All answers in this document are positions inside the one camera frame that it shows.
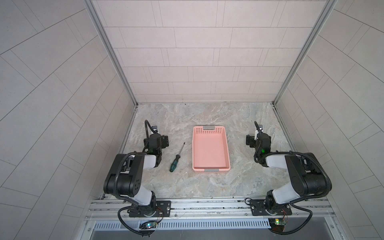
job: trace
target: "screwdriver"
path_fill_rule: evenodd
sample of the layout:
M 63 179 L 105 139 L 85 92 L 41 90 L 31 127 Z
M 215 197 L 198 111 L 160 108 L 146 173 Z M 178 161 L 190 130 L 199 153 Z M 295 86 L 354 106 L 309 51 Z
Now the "screwdriver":
M 181 147 L 180 153 L 183 150 L 184 145 L 185 145 L 185 143 L 183 143 L 183 146 Z M 177 154 L 175 160 L 173 160 L 173 163 L 172 163 L 172 165 L 170 166 L 170 169 L 169 169 L 170 172 L 173 172 L 176 169 L 177 163 L 179 162 L 180 153 Z

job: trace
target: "wall tile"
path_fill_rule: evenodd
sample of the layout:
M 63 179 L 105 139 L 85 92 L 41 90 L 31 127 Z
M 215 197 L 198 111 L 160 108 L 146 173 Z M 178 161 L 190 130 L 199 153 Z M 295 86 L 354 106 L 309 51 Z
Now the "wall tile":
M 93 71 L 68 101 L 67 105 L 85 121 L 106 89 L 99 74 Z
M 194 82 L 231 82 L 234 67 L 194 67 Z
M 71 16 L 71 19 L 86 43 L 98 35 L 87 10 L 84 9 L 83 11 L 76 13 Z
M 379 236 L 377 234 L 375 228 L 372 225 L 351 227 L 350 230 L 351 230 L 351 232 L 355 238 L 358 238 L 358 237 L 371 238 L 371 237 L 378 237 Z
M 339 86 L 381 129 L 384 128 L 383 82 L 356 64 Z
M 120 28 L 118 27 L 105 27 L 105 32 L 107 33 L 108 39 L 113 48 L 126 48 L 127 46 L 124 43 L 122 38 Z
M 0 119 L 7 115 L 35 87 L 0 58 Z
M 257 82 L 253 93 L 260 94 L 277 94 L 280 90 L 281 83 L 265 83 Z
M 93 188 L 91 191 L 92 196 L 98 197 L 103 193 L 103 185 L 104 185 L 105 178 L 107 177 L 107 174 L 108 174 L 108 172 L 112 166 L 112 163 L 113 163 L 115 156 L 118 153 L 118 151 L 119 151 L 119 144 L 114 140 L 114 141 L 112 141 L 111 147 L 108 150 L 108 153 L 107 153 L 107 155 L 103 161 L 103 164 L 102 164 L 100 171 L 97 175 L 97 178 L 94 182 L 94 185 L 93 185 Z
M 299 152 L 308 152 L 308 149 L 305 146 L 305 144 L 303 142 L 303 139 L 301 138 L 301 136 L 300 136 L 300 134 L 299 134 L 299 132 L 297 130 L 295 130 L 291 134 L 291 138 L 292 138 L 293 144 L 295 145 L 295 148 L 296 148 L 297 151 L 299 151 Z
M 113 66 L 109 56 L 100 63 L 100 69 L 104 73 L 104 76 L 107 78 L 109 83 L 116 76 L 115 67 Z
M 356 135 L 351 137 L 349 139 L 349 141 L 353 146 L 356 146 L 357 144 L 361 143 L 365 139 L 373 136 L 374 134 L 376 134 L 380 131 L 381 131 L 381 129 L 375 123 L 372 123 L 368 127 L 364 128 L 363 130 L 358 132 Z
M 47 239 L 78 178 L 77 172 L 59 165 L 15 239 Z
M 163 26 L 216 26 L 217 1 L 159 1 Z
M 263 66 L 290 67 L 295 62 L 299 48 L 270 48 Z
M 313 27 L 324 1 L 287 1 L 279 27 Z
M 83 208 L 66 204 L 61 215 L 79 218 L 82 212 Z
M 123 112 L 116 104 L 100 134 L 101 139 L 104 140 L 108 145 L 111 145 L 112 143 L 113 137 L 115 136 L 115 132 L 119 126 L 119 122 L 122 116 Z
M 287 28 L 279 48 L 301 48 L 312 28 Z
M 278 67 L 241 67 L 239 82 L 272 82 Z
M 379 182 L 379 180 L 375 176 L 370 176 L 370 177 L 361 179 L 361 180 L 354 182 L 354 183 L 351 183 L 349 185 L 349 187 L 351 188 L 353 193 L 361 192 L 361 191 L 371 189 L 373 187 L 378 187 L 378 186 L 381 186 L 381 183 Z
M 39 197 L 0 187 L 0 204 L 32 209 Z
M 150 1 L 97 1 L 107 26 L 156 26 Z
M 120 94 L 125 91 L 124 86 L 119 78 L 116 75 L 112 82 L 105 89 L 104 93 L 100 97 L 100 103 L 104 106 L 108 113 L 112 112 L 113 107 L 118 101 Z
M 13 240 L 31 210 L 23 207 L 0 204 L 0 211 L 0 232 L 2 233 L 2 239 Z
M 325 113 L 323 106 L 304 83 L 300 83 L 297 87 L 296 94 L 294 94 L 293 97 L 311 125 Z
M 160 48 L 120 48 L 119 53 L 125 67 L 164 66 Z
M 183 101 L 181 94 L 146 94 L 145 98 L 149 103 L 180 103 Z
M 12 171 L 16 168 L 15 165 L 0 160 L 0 184 L 3 185 L 5 180 L 11 175 Z
M 372 120 L 359 106 L 331 79 L 318 91 L 316 98 L 347 138 L 352 137 L 372 123 Z
M 319 68 L 319 66 L 317 66 L 308 56 L 305 56 L 297 70 L 297 75 L 299 75 L 301 80 L 311 91 L 319 83 L 324 74 L 323 70 L 321 70 L 321 68 Z
M 211 83 L 173 83 L 175 94 L 210 94 Z
M 168 48 L 170 66 L 212 66 L 213 48 Z
M 175 48 L 173 28 L 120 28 L 127 48 Z
M 288 134 L 292 134 L 296 130 L 296 127 L 291 119 L 291 116 L 289 116 L 283 102 L 279 101 L 276 107 L 280 113 L 281 118 L 283 119 L 283 123 L 288 131 Z
M 278 2 L 228 1 L 223 26 L 270 27 Z
M 24 0 L 13 0 L 13 2 L 37 32 L 45 29 Z
M 75 93 L 102 60 L 96 44 L 91 41 L 66 60 L 55 71 L 55 75 L 72 93 Z
M 371 170 L 331 118 L 316 133 L 348 184 L 372 176 Z
M 291 92 L 287 90 L 285 90 L 284 94 L 281 96 L 281 101 L 283 102 L 290 116 L 293 116 L 293 114 L 299 108 L 299 105 L 297 104 L 296 100 L 293 98 Z
M 221 48 L 219 66 L 257 66 L 261 48 Z
M 384 183 L 384 167 L 381 161 L 381 156 L 383 154 L 383 141 L 384 133 L 378 132 L 377 134 L 355 146 L 357 152 L 364 159 L 381 184 Z
M 232 28 L 175 28 L 178 48 L 229 48 Z
M 222 102 L 256 102 L 259 94 L 223 94 Z
M 325 112 L 314 124 L 312 124 L 313 129 L 318 129 L 326 120 L 328 120 L 328 118 L 330 118 L 330 116 Z
M 356 0 L 346 11 L 348 16 L 384 31 L 384 3 L 381 0 Z
M 157 93 L 169 94 L 167 83 L 132 83 L 137 94 Z
M 67 156 L 84 166 L 106 122 L 107 119 L 100 110 L 94 108 L 69 148 Z
M 355 64 L 352 59 L 320 36 L 308 51 L 308 56 L 336 83 Z
M 143 67 L 123 67 L 122 69 L 129 83 L 147 82 Z
M 1 2 L 0 16 L 0 53 L 37 33 L 11 0 Z
M 308 151 L 313 153 L 315 157 L 320 157 L 327 153 L 323 143 L 316 135 L 316 132 L 313 130 L 304 113 L 300 113 L 299 116 L 297 116 L 297 118 L 293 121 L 293 123 L 295 124 L 297 131 L 303 139 L 305 146 L 308 148 Z
M 187 67 L 151 67 L 153 82 L 188 82 Z
M 64 156 L 63 160 L 61 161 L 61 164 L 66 166 L 67 168 L 74 170 L 75 172 L 80 173 L 80 174 L 84 168 L 83 165 L 81 165 L 80 163 L 76 162 L 75 160 L 71 159 L 68 156 Z
M 0 122 L 0 159 L 17 165 L 72 94 L 53 74 Z
M 361 25 L 361 22 L 333 10 L 321 29 L 320 36 L 343 50 Z
M 369 221 L 367 215 L 348 187 L 343 176 L 338 171 L 335 163 L 333 161 L 329 161 L 323 165 L 323 169 L 332 181 L 332 197 L 334 198 L 337 207 L 343 215 L 347 225 L 349 227 L 353 227 L 370 224 L 371 222 Z
M 384 33 L 370 28 L 348 54 L 373 75 L 384 81 Z
M 66 2 L 60 0 L 25 0 L 25 2 L 45 28 L 84 9 L 84 4 L 75 0 Z
M 243 82 L 230 82 L 230 83 L 224 83 L 224 82 L 217 82 L 216 83 L 216 94 L 230 94 L 230 93 L 237 93 L 237 94 L 247 94 L 249 87 L 251 86 L 251 83 L 243 83 Z
M 107 151 L 96 144 L 67 204 L 81 208 L 85 207 L 106 155 Z
M 41 79 L 36 76 L 36 74 L 32 72 L 32 70 L 29 69 L 11 50 L 6 51 L 0 56 L 34 87 L 37 87 L 41 83 Z
M 217 1 L 216 27 L 223 26 L 225 1 Z
M 220 102 L 221 94 L 183 94 L 184 103 Z
M 4 187 L 40 196 L 79 130 L 70 118 L 59 113 Z
M 79 49 L 80 44 L 68 24 L 62 21 L 22 42 L 12 51 L 39 78 L 45 79 Z
M 348 55 L 356 46 L 356 44 L 360 41 L 360 39 L 364 36 L 364 34 L 368 31 L 369 28 L 370 26 L 363 24 L 352 37 L 352 39 L 348 42 L 347 46 L 345 46 L 343 52 Z
M 71 239 L 72 233 L 78 222 L 78 218 L 60 215 L 59 220 L 53 229 L 50 240 Z
M 286 28 L 233 28 L 231 48 L 278 48 Z

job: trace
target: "black cable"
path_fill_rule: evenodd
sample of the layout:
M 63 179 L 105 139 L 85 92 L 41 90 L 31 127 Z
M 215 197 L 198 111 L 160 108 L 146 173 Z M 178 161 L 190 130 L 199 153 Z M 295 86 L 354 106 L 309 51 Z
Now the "black cable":
M 305 209 L 303 207 L 296 206 L 295 204 L 291 204 L 291 206 L 296 208 L 296 209 L 309 212 L 310 214 L 308 215 L 307 219 L 305 219 L 305 221 L 300 226 L 298 226 L 297 228 L 295 228 L 293 230 L 290 230 L 290 231 L 287 231 L 287 232 L 276 232 L 276 231 L 274 231 L 272 229 L 269 229 L 271 232 L 273 232 L 275 234 L 279 234 L 279 235 L 293 234 L 293 233 L 297 232 L 298 230 L 302 229 L 309 222 L 309 220 L 311 219 L 311 217 L 313 215 L 313 212 L 311 210 Z
M 141 235 L 142 237 L 143 236 L 149 236 L 151 235 L 155 230 L 152 230 L 152 231 L 144 231 L 144 232 L 140 232 L 140 231 L 136 231 L 135 229 L 131 228 L 130 226 L 128 226 L 124 221 L 123 219 L 121 218 L 121 211 L 124 211 L 124 210 L 127 210 L 127 209 L 132 209 L 134 208 L 133 206 L 128 206 L 128 207 L 122 207 L 119 209 L 118 211 L 118 218 L 119 218 L 119 221 L 121 222 L 121 224 L 126 227 L 129 231 L 133 232 L 133 233 L 136 233 L 138 235 Z

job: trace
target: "green screwdriver handle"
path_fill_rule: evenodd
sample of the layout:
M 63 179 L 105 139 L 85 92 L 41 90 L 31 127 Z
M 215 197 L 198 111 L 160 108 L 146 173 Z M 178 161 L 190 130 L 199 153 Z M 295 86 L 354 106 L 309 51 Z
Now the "green screwdriver handle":
M 175 160 L 173 160 L 172 165 L 170 166 L 169 171 L 173 172 L 176 169 L 177 163 L 179 162 L 180 155 L 176 155 Z

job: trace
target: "metal edge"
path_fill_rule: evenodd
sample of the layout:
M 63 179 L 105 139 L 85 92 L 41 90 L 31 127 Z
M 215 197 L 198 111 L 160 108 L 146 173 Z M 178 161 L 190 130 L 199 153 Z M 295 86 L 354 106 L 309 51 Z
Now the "metal edge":
M 272 101 L 272 103 L 277 104 L 281 96 L 283 95 L 284 91 L 287 89 L 289 83 L 291 82 L 293 76 L 295 75 L 297 69 L 300 67 L 300 64 L 302 63 L 304 57 L 307 55 L 309 49 L 311 48 L 314 40 L 316 39 L 317 35 L 319 35 L 319 32 L 321 28 L 323 27 L 325 21 L 331 14 L 333 7 L 337 0 L 328 0 L 327 3 L 324 5 L 323 10 L 321 11 L 319 17 L 316 20 L 315 25 L 313 26 L 311 33 L 309 34 L 307 40 L 305 41 L 303 47 L 301 48 L 294 64 L 292 65 L 287 77 L 285 78 L 279 92 L 277 93 L 275 99 Z
M 93 3 L 92 3 L 92 0 L 84 0 L 84 6 L 85 8 L 87 9 L 88 13 L 89 13 L 89 16 L 91 17 L 91 20 L 93 22 L 93 25 L 95 26 L 96 28 L 96 31 L 98 32 L 99 34 L 99 37 L 103 43 L 103 45 L 106 47 L 106 50 L 107 50 L 107 53 L 108 55 L 110 56 L 110 59 L 112 61 L 112 64 L 113 66 L 115 67 L 116 69 L 116 72 L 117 74 L 119 75 L 123 85 L 124 85 L 124 88 L 126 89 L 126 91 L 128 92 L 129 96 L 131 97 L 133 103 L 135 106 L 137 106 L 137 100 L 128 84 L 128 81 L 127 81 L 127 78 L 125 77 L 124 75 L 124 72 L 119 64 L 119 61 L 116 57 L 116 54 L 115 52 L 113 51 L 113 48 L 112 48 L 112 45 L 108 39 L 108 36 L 106 34 L 106 32 L 104 31 L 104 28 L 103 28 L 103 25 L 101 24 L 101 21 L 99 19 L 99 16 L 97 15 L 96 13 L 96 10 L 93 6 Z
M 120 145 L 119 153 L 123 153 L 124 152 L 124 148 L 125 148 L 125 145 L 127 144 L 128 136 L 129 136 L 129 133 L 130 133 L 130 131 L 132 129 L 132 125 L 133 125 L 133 121 L 135 120 L 136 113 L 137 113 L 137 106 L 135 106 L 135 108 L 133 109 L 133 112 L 131 114 L 131 119 L 129 120 L 128 126 L 126 128 L 123 141 L 122 141 L 122 143 Z

